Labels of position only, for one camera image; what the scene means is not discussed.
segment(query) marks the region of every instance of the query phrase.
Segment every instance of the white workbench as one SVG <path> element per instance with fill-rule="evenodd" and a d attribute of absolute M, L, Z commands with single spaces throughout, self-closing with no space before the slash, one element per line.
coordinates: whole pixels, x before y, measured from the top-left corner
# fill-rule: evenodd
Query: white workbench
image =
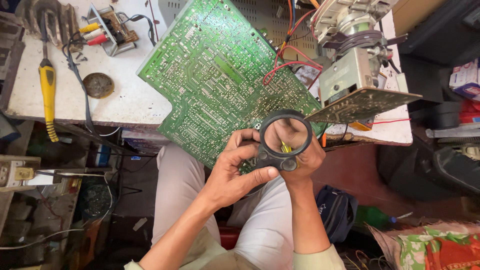
<path fill-rule="evenodd" d="M 76 11 L 79 26 L 87 25 L 81 21 L 81 16 L 86 16 L 90 0 L 60 0 L 62 4 L 70 3 Z M 133 0 L 92 0 L 97 9 L 112 5 L 115 12 L 123 11 L 128 16 L 144 14 L 152 19 L 150 3 Z M 153 15 L 160 21 L 156 25 L 158 37 L 166 31 L 157 1 L 150 1 L 153 5 Z M 383 19 L 384 31 L 387 38 L 395 36 L 391 12 Z M 158 126 L 171 111 L 171 104 L 161 94 L 151 88 L 147 83 L 135 75 L 136 70 L 152 49 L 148 39 L 148 23 L 145 19 L 137 22 L 128 22 L 126 26 L 135 30 L 139 36 L 137 49 L 131 49 L 109 57 L 100 46 L 84 46 L 83 56 L 88 61 L 80 62 L 78 69 L 82 77 L 90 73 L 102 72 L 110 76 L 115 84 L 114 92 L 107 98 L 89 98 L 92 119 L 103 125 L 113 126 Z M 26 47 L 18 68 L 12 94 L 5 110 L 7 115 L 15 118 L 38 119 L 44 117 L 43 99 L 38 78 L 38 65 L 42 60 L 41 41 L 28 35 L 23 37 Z M 400 67 L 396 46 L 394 49 L 394 62 Z M 85 120 L 84 93 L 72 71 L 67 69 L 67 62 L 62 52 L 52 44 L 48 46 L 50 61 L 57 74 L 57 87 L 55 95 L 55 119 L 59 122 L 82 123 Z M 387 88 L 398 89 L 395 77 L 389 77 Z M 382 113 L 378 117 L 382 121 L 408 118 L 406 106 Z M 329 138 L 338 138 L 345 131 L 345 125 L 334 125 L 327 131 Z M 351 128 L 345 136 L 346 139 L 355 141 L 371 141 L 381 144 L 409 145 L 412 135 L 409 121 L 374 125 L 372 131 L 361 132 Z"/>

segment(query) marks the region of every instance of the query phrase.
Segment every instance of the man's left hand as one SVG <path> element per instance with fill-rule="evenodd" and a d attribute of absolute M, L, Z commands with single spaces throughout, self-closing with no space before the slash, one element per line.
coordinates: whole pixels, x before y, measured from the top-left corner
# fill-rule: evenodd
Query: man's left hand
<path fill-rule="evenodd" d="M 220 209 L 235 203 L 254 187 L 277 177 L 278 170 L 274 167 L 240 174 L 239 165 L 242 161 L 257 156 L 258 141 L 260 134 L 255 129 L 242 129 L 232 133 L 198 197 L 208 201 L 215 209 Z"/>

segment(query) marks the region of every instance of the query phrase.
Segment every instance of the blue bag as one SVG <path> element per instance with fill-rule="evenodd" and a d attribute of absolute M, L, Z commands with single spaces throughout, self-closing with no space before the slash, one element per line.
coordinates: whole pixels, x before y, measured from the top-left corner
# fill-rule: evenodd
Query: blue bag
<path fill-rule="evenodd" d="M 329 185 L 320 190 L 315 200 L 328 239 L 331 243 L 343 242 L 355 222 L 359 202 L 354 196 Z"/>

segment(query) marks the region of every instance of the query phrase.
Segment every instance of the leg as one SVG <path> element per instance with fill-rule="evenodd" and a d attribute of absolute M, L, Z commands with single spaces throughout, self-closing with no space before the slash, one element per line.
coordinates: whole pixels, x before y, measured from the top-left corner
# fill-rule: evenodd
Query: leg
<path fill-rule="evenodd" d="M 244 222 L 236 253 L 261 270 L 292 269 L 292 205 L 283 178 L 234 205 L 227 225 L 241 227 Z"/>
<path fill-rule="evenodd" d="M 204 165 L 174 143 L 163 147 L 157 157 L 155 219 L 152 245 L 185 212 L 205 185 Z M 220 232 L 214 216 L 205 224 L 220 243 Z"/>

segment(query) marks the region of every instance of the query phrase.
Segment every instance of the green circuit board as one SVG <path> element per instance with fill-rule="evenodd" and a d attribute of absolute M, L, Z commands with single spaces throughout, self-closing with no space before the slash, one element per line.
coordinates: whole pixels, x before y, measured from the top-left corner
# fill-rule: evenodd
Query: green circuit board
<path fill-rule="evenodd" d="M 275 56 L 231 1 L 190 0 L 137 75 L 172 104 L 158 131 L 213 168 L 233 131 L 258 129 L 279 109 L 308 116 L 321 108 L 288 67 L 263 85 Z M 324 123 L 312 126 L 319 134 Z M 240 171 L 252 165 L 246 161 Z"/>

